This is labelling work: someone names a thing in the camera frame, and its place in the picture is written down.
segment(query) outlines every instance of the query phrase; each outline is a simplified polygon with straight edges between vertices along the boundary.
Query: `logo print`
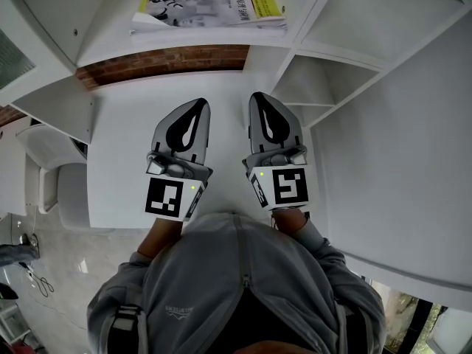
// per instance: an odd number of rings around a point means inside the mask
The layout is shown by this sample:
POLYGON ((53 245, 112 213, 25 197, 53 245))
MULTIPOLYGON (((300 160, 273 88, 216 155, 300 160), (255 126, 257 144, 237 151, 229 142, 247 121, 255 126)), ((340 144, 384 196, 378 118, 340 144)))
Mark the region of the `logo print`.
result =
POLYGON ((276 204, 308 202, 307 182, 303 168, 273 170, 276 204))
POLYGON ((193 199, 192 206, 190 206, 189 212, 187 213, 187 215, 185 215, 187 219, 192 216, 193 212, 195 211, 195 208, 197 207, 197 203, 198 201, 200 201, 200 197, 203 193, 204 193, 204 190, 202 189, 202 187, 200 187, 198 189, 197 195, 193 199))
POLYGON ((152 178, 147 192, 146 212, 178 218, 182 199, 182 182, 152 178))
POLYGON ((264 195, 263 189, 262 187, 260 187, 259 181, 257 180, 257 177, 255 174, 251 178, 251 183, 252 183, 252 187, 254 188, 254 191, 256 192, 257 197, 259 198, 260 206, 266 207, 267 206, 266 196, 264 195))
POLYGON ((193 307, 191 308, 177 308, 172 307, 171 305, 165 306, 165 312, 169 316, 174 316, 177 320, 186 319, 193 311, 193 307))

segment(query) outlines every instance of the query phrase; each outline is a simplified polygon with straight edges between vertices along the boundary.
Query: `white chair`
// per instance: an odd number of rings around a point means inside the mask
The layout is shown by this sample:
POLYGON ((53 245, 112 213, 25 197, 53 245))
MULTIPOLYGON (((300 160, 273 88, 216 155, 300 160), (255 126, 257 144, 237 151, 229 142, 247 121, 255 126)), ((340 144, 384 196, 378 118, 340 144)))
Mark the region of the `white chair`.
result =
POLYGON ((39 212, 48 214, 58 206, 65 228, 90 230, 86 155, 70 137, 42 124, 26 128, 17 138, 41 167, 39 212))

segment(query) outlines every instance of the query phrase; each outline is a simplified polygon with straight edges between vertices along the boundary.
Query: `zipper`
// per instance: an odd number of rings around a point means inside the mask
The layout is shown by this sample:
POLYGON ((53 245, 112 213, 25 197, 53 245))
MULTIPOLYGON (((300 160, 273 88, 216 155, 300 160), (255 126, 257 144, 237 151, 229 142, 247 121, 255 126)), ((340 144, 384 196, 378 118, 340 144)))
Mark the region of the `zipper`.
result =
POLYGON ((242 247, 245 246, 245 243, 246 243, 246 236, 243 233, 243 227, 241 226, 240 217, 238 215, 233 214, 233 222, 235 224, 236 234, 237 234, 237 250, 238 250, 240 276, 242 279, 242 283, 240 284, 239 290, 237 292, 237 296, 233 299, 231 305, 228 307, 228 309, 224 313, 217 327, 209 334, 209 336, 205 339, 204 343, 196 351, 197 354, 205 353, 212 346, 213 342, 215 342, 216 338, 223 331, 229 319, 231 319, 231 316, 235 312, 236 307, 239 304, 241 297, 243 296, 243 292, 246 289, 250 289, 251 287, 251 275, 249 274, 249 262, 243 256, 244 251, 242 249, 242 247))
POLYGON ((319 349, 319 346, 317 346, 317 343, 314 344, 313 340, 310 339, 310 337, 307 337, 305 332, 303 330, 300 330, 298 326, 294 326, 294 324, 286 319, 284 316, 282 316, 276 308, 272 306, 271 303, 267 302, 263 297, 259 297, 257 295, 257 292, 254 292, 253 287, 251 286, 251 267, 249 265, 249 257, 248 253, 249 251, 247 250, 248 248, 248 243, 247 243, 247 236, 246 236, 246 231, 241 225, 241 218, 239 215, 233 215, 234 222, 235 222, 235 227, 237 231, 237 241, 239 244, 239 258, 240 258, 240 272, 241 272, 241 278, 243 281, 243 290, 247 290, 251 292, 254 297, 259 300, 265 307, 271 311, 275 316, 277 316, 285 325, 290 327, 296 334, 298 334, 305 342, 317 349, 319 349))
POLYGON ((237 234, 237 246, 239 250, 239 269, 241 274, 241 280, 243 282, 243 288, 250 289, 251 268, 248 259, 249 251, 247 250, 248 244, 246 239, 246 231, 244 231, 244 228, 241 225, 241 217, 239 215, 233 214, 233 221, 237 234))
POLYGON ((243 275, 243 287, 245 289, 251 287, 251 277, 249 276, 249 274, 243 275))

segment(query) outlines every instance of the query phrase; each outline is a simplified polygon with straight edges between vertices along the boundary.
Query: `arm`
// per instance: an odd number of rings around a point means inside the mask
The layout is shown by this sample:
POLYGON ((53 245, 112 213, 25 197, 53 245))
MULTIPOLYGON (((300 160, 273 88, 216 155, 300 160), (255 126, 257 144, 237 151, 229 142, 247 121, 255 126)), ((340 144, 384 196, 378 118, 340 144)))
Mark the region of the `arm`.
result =
POLYGON ((181 235, 182 222, 157 218, 129 262, 103 284, 87 308, 88 339, 93 353, 106 345, 108 330, 122 305, 141 305, 142 283, 152 260, 181 235))
POLYGON ((273 214, 279 230, 301 243, 318 261, 328 278, 335 298, 341 304, 356 305, 371 321, 374 353, 381 353, 385 342, 385 313, 377 292, 346 267, 344 255, 323 238, 299 209, 276 211, 273 214))

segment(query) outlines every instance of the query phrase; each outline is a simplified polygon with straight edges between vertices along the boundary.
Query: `sleeve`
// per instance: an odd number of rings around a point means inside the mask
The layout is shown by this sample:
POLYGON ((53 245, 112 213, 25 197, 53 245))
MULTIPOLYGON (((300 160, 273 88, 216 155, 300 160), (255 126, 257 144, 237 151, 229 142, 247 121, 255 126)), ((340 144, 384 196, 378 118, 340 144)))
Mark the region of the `sleeve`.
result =
POLYGON ((87 307, 88 340, 93 353, 104 353, 108 332, 122 305, 141 307, 142 283, 152 260, 135 252, 118 272, 103 284, 87 307))
POLYGON ((316 258, 333 288, 334 297, 341 303, 357 306, 369 317, 371 324, 366 327, 372 327, 373 352, 381 353, 386 339, 386 321, 377 291, 346 267, 344 255, 320 235, 311 221, 292 237, 316 258))

